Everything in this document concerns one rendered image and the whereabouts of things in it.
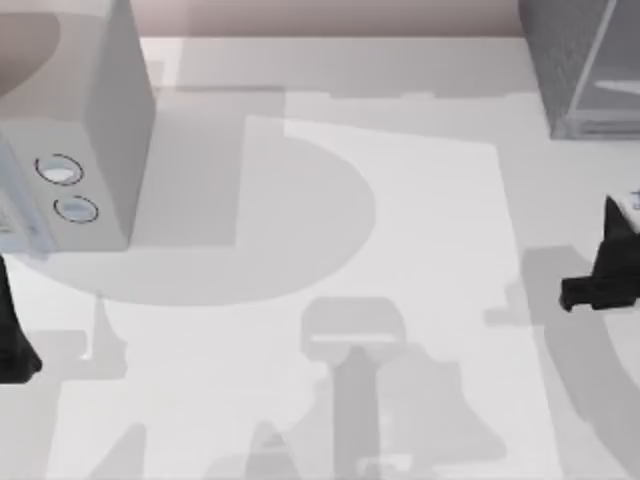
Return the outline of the pale microwave oven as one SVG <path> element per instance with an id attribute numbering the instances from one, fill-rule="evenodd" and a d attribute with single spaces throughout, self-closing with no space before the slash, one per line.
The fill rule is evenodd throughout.
<path id="1" fill-rule="evenodd" d="M 155 115 L 131 0 L 0 0 L 0 253 L 126 249 Z M 34 161 L 54 153 L 84 178 L 42 179 Z M 56 214 L 74 195 L 96 221 Z"/>

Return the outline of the small round microwave knob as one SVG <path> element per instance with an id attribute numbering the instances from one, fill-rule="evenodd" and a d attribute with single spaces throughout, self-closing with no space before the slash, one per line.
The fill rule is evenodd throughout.
<path id="1" fill-rule="evenodd" d="M 98 206 L 90 199 L 79 195 L 56 199 L 53 208 L 60 218 L 74 224 L 89 224 L 99 217 Z"/>

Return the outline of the large round microwave knob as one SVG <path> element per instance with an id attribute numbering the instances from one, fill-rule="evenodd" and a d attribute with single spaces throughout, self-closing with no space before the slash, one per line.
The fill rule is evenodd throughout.
<path id="1" fill-rule="evenodd" d="M 74 158 L 54 153 L 36 158 L 34 167 L 45 181 L 58 186 L 72 186 L 84 178 L 84 169 Z"/>

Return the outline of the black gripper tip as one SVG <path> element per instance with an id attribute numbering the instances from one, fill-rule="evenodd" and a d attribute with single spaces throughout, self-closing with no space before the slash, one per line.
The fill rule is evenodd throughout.
<path id="1" fill-rule="evenodd" d="M 0 255 L 0 385 L 28 383 L 43 362 L 18 319 L 6 262 Z"/>

